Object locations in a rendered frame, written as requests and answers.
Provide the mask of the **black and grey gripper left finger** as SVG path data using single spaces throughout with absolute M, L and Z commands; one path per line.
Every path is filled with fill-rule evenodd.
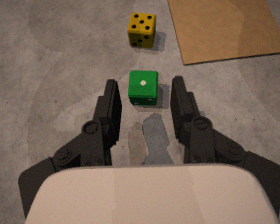
M 99 113 L 100 112 L 100 113 Z M 118 83 L 108 79 L 103 96 L 99 96 L 93 120 L 86 122 L 81 134 L 58 149 L 53 157 L 23 171 L 18 185 L 25 215 L 46 178 L 67 168 L 112 166 L 111 150 L 119 141 L 122 103 Z

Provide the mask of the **orange flat mat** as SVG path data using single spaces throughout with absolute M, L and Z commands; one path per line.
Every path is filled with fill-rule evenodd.
M 280 54 L 266 0 L 167 0 L 183 66 Z

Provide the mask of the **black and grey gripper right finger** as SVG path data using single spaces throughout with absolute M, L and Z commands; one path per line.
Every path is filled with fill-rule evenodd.
M 247 169 L 263 186 L 279 219 L 280 165 L 245 151 L 213 129 L 212 122 L 200 116 L 194 94 L 187 93 L 183 76 L 172 78 L 170 108 L 175 138 L 185 146 L 184 164 L 225 163 Z

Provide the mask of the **green die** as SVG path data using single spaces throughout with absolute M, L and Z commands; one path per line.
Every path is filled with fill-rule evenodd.
M 132 105 L 155 106 L 158 97 L 158 72 L 131 71 L 128 97 Z

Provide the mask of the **yellow die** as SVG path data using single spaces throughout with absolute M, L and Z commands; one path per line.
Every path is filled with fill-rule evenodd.
M 141 48 L 153 48 L 156 31 L 156 15 L 145 13 L 132 13 L 128 38 L 130 46 Z

